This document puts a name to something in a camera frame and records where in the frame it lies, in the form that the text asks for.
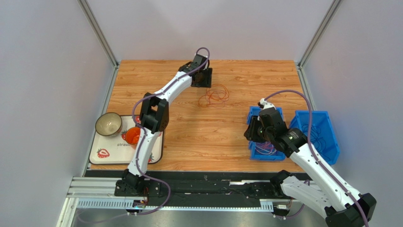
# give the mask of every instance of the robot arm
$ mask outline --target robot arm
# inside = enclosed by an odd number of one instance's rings
[[[344,187],[358,201],[367,219],[372,218],[376,200],[371,194],[362,195],[357,189],[342,179],[319,155],[312,146],[313,153],[307,143],[307,137],[297,128],[288,129],[282,120],[280,112],[273,104],[262,99],[258,104],[262,110],[259,116],[253,116],[244,136],[254,142],[269,141],[274,147],[283,152],[306,173],[321,188],[322,192],[303,184],[295,176],[287,171],[281,171],[270,182],[274,188],[274,194],[286,195],[301,201],[303,204],[315,210],[326,219],[328,226],[360,227],[364,221],[352,198],[335,181],[344,184]],[[324,167],[335,177],[332,178]]]
[[[159,91],[155,92],[155,94],[161,93],[160,95],[153,97],[150,102],[144,101],[145,103],[143,103],[143,106],[141,107],[140,121],[141,125],[145,128],[146,133],[141,130],[139,141],[141,141],[144,136],[146,138],[141,147],[136,147],[135,153],[139,152],[138,163],[143,173],[147,171],[149,156],[151,155],[151,151],[154,147],[155,141],[157,140],[159,132],[163,131],[168,125],[169,106],[180,93],[182,93],[192,84],[192,77],[185,76],[180,78],[185,74],[186,73],[183,71],[177,72],[175,77],[169,83],[167,83],[167,85],[165,85]],[[155,112],[155,116],[152,115],[153,110],[151,107],[153,105],[158,106]],[[133,157],[133,160],[130,162],[128,169],[130,173],[141,176],[140,172],[138,172],[137,170],[135,158],[136,157]]]
[[[144,130],[141,130],[139,141],[145,137],[141,146],[136,147],[135,154],[138,153],[138,164],[140,170],[145,173],[152,148],[159,135],[159,132],[165,130],[169,122],[169,106],[188,87],[211,87],[212,68],[209,64],[205,64],[203,69],[188,75],[192,70],[200,67],[202,63],[208,61],[205,56],[196,54],[192,62],[188,62],[179,68],[174,78],[168,82],[163,88],[156,91],[152,98],[142,102],[140,121]],[[141,176],[136,167],[136,156],[129,163],[128,171],[134,176]]]

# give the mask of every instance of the strawberry print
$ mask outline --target strawberry print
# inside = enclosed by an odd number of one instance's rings
[[[106,149],[99,149],[97,153],[98,153],[98,158],[109,157],[109,152]]]
[[[126,141],[126,132],[127,132],[127,130],[125,130],[125,131],[123,131],[123,132],[121,133],[121,137],[122,137],[122,139],[123,139],[124,141]]]

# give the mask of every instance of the metal floor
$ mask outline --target metal floor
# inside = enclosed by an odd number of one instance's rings
[[[295,202],[290,214],[301,204]],[[87,209],[80,214],[85,221],[98,221],[123,214],[124,210]],[[324,227],[324,219],[310,208],[305,207],[298,217],[290,220],[273,218],[262,212],[226,211],[168,211],[160,210],[146,216],[125,216],[97,225],[84,224],[76,218],[73,227]]]

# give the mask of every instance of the cable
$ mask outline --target cable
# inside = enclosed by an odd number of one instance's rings
[[[139,145],[138,145],[138,147],[137,147],[137,151],[138,151],[138,152],[136,152],[136,168],[137,168],[137,171],[138,171],[142,176],[144,176],[144,177],[146,177],[146,178],[148,178],[148,179],[150,179],[150,180],[154,180],[154,181],[160,182],[160,183],[164,184],[164,185],[168,188],[168,195],[167,195],[165,201],[164,201],[161,205],[159,205],[158,207],[156,207],[156,208],[153,209],[153,210],[150,210],[150,211],[147,211],[147,212],[144,212],[144,213],[138,213],[137,215],[147,215],[147,214],[154,213],[154,212],[158,211],[159,209],[161,209],[161,208],[168,202],[169,198],[171,197],[171,187],[168,185],[167,182],[165,182],[165,181],[163,181],[163,180],[159,180],[159,179],[157,179],[157,178],[154,178],[154,177],[151,177],[151,176],[146,175],[145,173],[143,173],[143,172],[141,171],[141,169],[140,169],[140,167],[139,167],[139,153],[140,153],[140,148],[141,148],[141,145],[143,144],[143,142],[144,142],[144,140],[145,140],[145,138],[146,138],[146,136],[147,136],[147,131],[146,131],[146,129],[145,129],[143,126],[141,126],[137,121],[135,121],[135,115],[134,115],[134,113],[135,113],[136,107],[137,107],[141,102],[143,102],[144,100],[147,100],[147,99],[150,99],[150,98],[152,98],[152,97],[159,96],[159,95],[165,93],[165,92],[166,92],[168,89],[170,89],[177,81],[179,81],[180,79],[182,79],[182,78],[185,77],[185,76],[188,76],[189,74],[192,74],[192,73],[198,71],[198,70],[201,69],[204,65],[206,65],[207,62],[208,62],[209,59],[210,59],[210,51],[209,51],[209,49],[207,49],[207,48],[205,48],[205,47],[201,47],[201,48],[197,49],[196,54],[197,54],[200,50],[206,50],[207,53],[208,53],[207,59],[203,62],[203,64],[201,64],[199,67],[193,69],[192,71],[190,71],[190,72],[188,72],[188,73],[185,73],[184,75],[180,76],[180,77],[178,78],[178,80],[174,80],[171,84],[169,84],[169,85],[165,88],[165,90],[163,90],[163,92],[160,92],[160,93],[157,93],[157,94],[152,94],[152,95],[150,95],[150,96],[146,96],[146,97],[140,99],[140,100],[134,105],[134,107],[133,107],[133,111],[132,111],[132,113],[131,113],[132,118],[133,118],[133,121],[134,121],[134,123],[136,124],[137,127],[143,129],[143,131],[144,131],[144,136],[143,136],[143,138],[141,139],[141,141],[140,141],[140,143],[139,143]]]
[[[255,151],[261,155],[274,155],[277,153],[277,150],[270,142],[256,143]]]
[[[124,214],[120,214],[120,215],[116,215],[115,217],[109,218],[109,219],[105,219],[105,220],[101,220],[101,221],[84,221],[83,219],[80,218],[80,215],[82,213],[80,213],[79,215],[77,215],[77,220],[79,220],[80,222],[84,223],[84,224],[100,224],[100,223],[104,223],[104,222],[108,222],[108,221],[112,221],[113,219],[116,218],[120,218],[120,217],[124,217],[127,216],[128,213],[124,213]]]
[[[343,191],[351,198],[351,200],[353,200],[354,204],[357,206],[361,217],[364,221],[364,225],[365,227],[369,227],[368,224],[368,220],[367,220],[367,216],[365,216],[364,211],[362,210],[361,205],[358,203],[358,201],[354,198],[354,196],[351,194],[351,192],[343,185],[343,183],[341,183],[333,174],[332,172],[330,172],[329,169],[326,168],[326,166],[319,160],[319,158],[316,156],[314,149],[312,148],[312,143],[311,143],[311,128],[312,128],[312,107],[311,104],[309,102],[309,100],[305,97],[304,94],[298,92],[298,91],[294,91],[294,90],[282,90],[282,91],[278,91],[278,92],[274,92],[273,94],[269,95],[267,98],[265,98],[264,100],[266,101],[267,99],[280,94],[280,93],[284,93],[284,92],[292,92],[292,93],[296,93],[298,95],[300,95],[301,97],[303,97],[305,99],[305,102],[307,103],[308,106],[308,112],[309,112],[309,121],[308,121],[308,146],[309,149],[311,150],[311,154],[314,157],[315,161],[322,167],[322,169],[324,171],[327,172],[327,174],[343,189]]]
[[[305,181],[304,181],[304,184],[308,184],[308,186],[309,186],[309,185],[310,185],[309,180],[305,180]],[[304,207],[305,207],[305,204],[302,204],[301,208],[299,208],[299,210],[298,210],[295,214],[293,214],[293,215],[291,215],[291,216],[278,216],[278,215],[276,215],[276,217],[278,217],[278,218],[281,219],[281,220],[286,220],[286,219],[295,218],[296,216],[298,216],[298,214],[300,214],[300,213],[302,212],[302,210],[304,209]]]
[[[289,200],[289,202],[288,202],[288,209],[291,209],[291,206],[292,206],[292,200],[293,200],[293,198],[291,197],[291,199]]]
[[[222,109],[229,100],[229,91],[222,84],[213,84],[206,89],[206,94],[201,96],[197,101],[199,107],[214,107]]]
[[[301,130],[303,133],[307,133],[308,132],[308,124],[302,124],[301,125]],[[323,151],[326,150],[326,141],[323,139],[323,136],[320,136],[320,134],[322,133],[321,128],[316,127],[316,126],[312,126],[311,127],[311,143],[313,143],[315,145],[315,148],[317,151],[319,151],[319,153],[322,155],[322,157],[324,157],[323,155]]]

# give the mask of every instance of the metal frame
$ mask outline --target metal frame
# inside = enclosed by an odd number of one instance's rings
[[[77,209],[128,209],[128,210],[153,210],[157,206],[146,206],[145,208],[138,208],[132,206],[133,200],[128,199],[96,199],[96,198],[81,198],[77,204]],[[273,212],[273,202],[260,200],[260,207],[246,208],[246,207],[173,207],[164,206],[161,210],[172,211],[245,211],[245,212]]]
[[[309,89],[309,85],[307,82],[307,78],[304,72],[304,66],[306,65],[309,57],[311,56],[312,52],[314,51],[316,45],[318,44],[320,38],[322,37],[324,31],[329,26],[330,21],[332,20],[334,14],[336,13],[337,9],[339,8],[341,2],[343,0],[333,0],[332,4],[330,5],[328,11],[326,12],[320,26],[315,32],[314,37],[312,38],[311,42],[309,43],[307,49],[305,50],[304,54],[302,55],[301,60],[296,63],[297,73],[299,77],[299,81],[301,82],[302,90],[306,95],[307,99],[312,105],[313,110],[316,110],[315,102],[311,95],[311,90]]]
[[[70,227],[72,225],[78,203],[79,198],[66,198],[64,200],[64,205],[56,224],[57,227]]]
[[[143,197],[114,196],[116,181],[119,178],[73,177],[67,198],[128,199],[142,200]]]
[[[326,12],[321,24],[319,25],[319,28],[317,29],[314,37],[312,38],[311,43],[309,43],[307,49],[305,50],[305,53],[302,55],[302,58],[298,63],[298,66],[300,68],[303,68],[305,66],[305,64],[307,63],[315,46],[317,45],[318,41],[322,37],[324,31],[326,30],[327,26],[329,25],[330,21],[332,20],[334,14],[336,13],[336,11],[342,1],[343,0],[333,0],[332,4],[330,5],[330,8]]]
[[[108,56],[109,60],[111,61],[112,65],[117,67],[119,65],[119,62],[117,61],[114,53],[112,52],[112,49],[109,46],[108,42],[106,41],[105,36],[102,33],[102,30],[99,27],[99,24],[96,21],[94,13],[92,12],[91,7],[89,6],[87,0],[77,0],[77,1],[79,2],[85,16],[87,17],[88,22],[94,29],[94,32],[98,37],[98,40],[101,43],[102,48],[105,50],[105,53]]]
[[[119,71],[119,66],[117,65],[117,66],[115,66],[114,72],[113,72],[113,74],[111,76],[111,79],[110,79],[110,82],[109,82],[109,87],[108,87],[108,90],[107,90],[107,92],[105,94],[105,97],[104,97],[104,106],[102,107],[102,111],[101,111],[100,115],[106,113],[106,110],[107,110],[108,105],[109,105],[109,100],[111,99],[112,90],[113,90],[114,85],[115,85],[116,76],[117,76],[118,71]],[[92,143],[94,142],[94,137],[95,137],[95,128],[94,128],[94,131],[92,132],[91,142],[89,143],[88,148],[87,148],[87,155],[86,155],[87,157],[89,157],[89,154],[91,153],[91,148],[92,148]],[[91,166],[91,163],[89,162],[89,158],[87,158],[86,163],[83,166],[83,169],[81,171],[81,176],[84,176],[86,170],[90,166]]]

